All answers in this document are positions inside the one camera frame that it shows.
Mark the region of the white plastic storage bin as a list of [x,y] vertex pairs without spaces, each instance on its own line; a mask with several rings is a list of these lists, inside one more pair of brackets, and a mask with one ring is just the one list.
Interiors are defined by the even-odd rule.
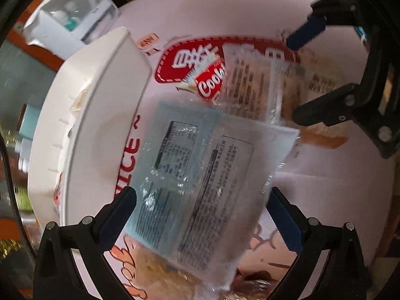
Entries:
[[28,196],[40,226],[76,224],[113,200],[126,139],[150,76],[148,60],[124,27],[62,64],[30,151]]

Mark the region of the white toothbrush sterilizer box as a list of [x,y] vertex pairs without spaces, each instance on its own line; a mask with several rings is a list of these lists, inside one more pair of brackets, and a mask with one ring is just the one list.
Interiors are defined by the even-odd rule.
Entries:
[[25,22],[22,34],[27,45],[67,60],[107,34],[117,18],[112,0],[45,0]]

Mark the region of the clear puffed rice snack pack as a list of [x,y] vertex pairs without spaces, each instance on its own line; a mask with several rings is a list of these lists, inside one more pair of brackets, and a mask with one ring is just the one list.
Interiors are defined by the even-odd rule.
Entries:
[[138,246],[133,256],[135,283],[148,299],[195,299],[201,280],[171,266],[164,258]]

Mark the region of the teal ceramic canister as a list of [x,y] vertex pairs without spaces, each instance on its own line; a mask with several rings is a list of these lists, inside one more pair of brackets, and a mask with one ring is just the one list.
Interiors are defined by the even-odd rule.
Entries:
[[31,104],[24,104],[17,122],[16,130],[20,136],[32,140],[41,109]]

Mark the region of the light blue snack bag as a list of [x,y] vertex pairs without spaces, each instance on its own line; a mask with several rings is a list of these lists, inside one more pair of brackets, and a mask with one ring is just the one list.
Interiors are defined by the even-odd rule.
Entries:
[[227,288],[298,129],[163,101],[130,181],[125,231],[213,287]]

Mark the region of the white squeeze bottle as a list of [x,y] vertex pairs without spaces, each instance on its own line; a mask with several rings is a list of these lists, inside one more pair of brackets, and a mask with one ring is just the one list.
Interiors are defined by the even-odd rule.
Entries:
[[25,174],[29,171],[31,148],[32,140],[25,137],[14,146],[14,152],[18,155],[18,169]]

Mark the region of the beige snack packet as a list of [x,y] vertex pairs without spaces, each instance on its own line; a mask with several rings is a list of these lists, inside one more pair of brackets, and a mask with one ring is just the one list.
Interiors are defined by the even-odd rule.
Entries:
[[335,149],[348,140],[349,125],[295,123],[294,111],[344,85],[338,67],[327,57],[294,53],[272,47],[226,43],[223,46],[226,76],[220,103],[225,111],[246,119],[295,127],[300,142]]

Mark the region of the red cookie snack packet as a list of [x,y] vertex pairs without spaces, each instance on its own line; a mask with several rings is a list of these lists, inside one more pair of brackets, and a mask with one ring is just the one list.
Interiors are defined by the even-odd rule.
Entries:
[[225,61],[218,54],[209,53],[194,66],[176,89],[214,103],[220,95],[225,72]]

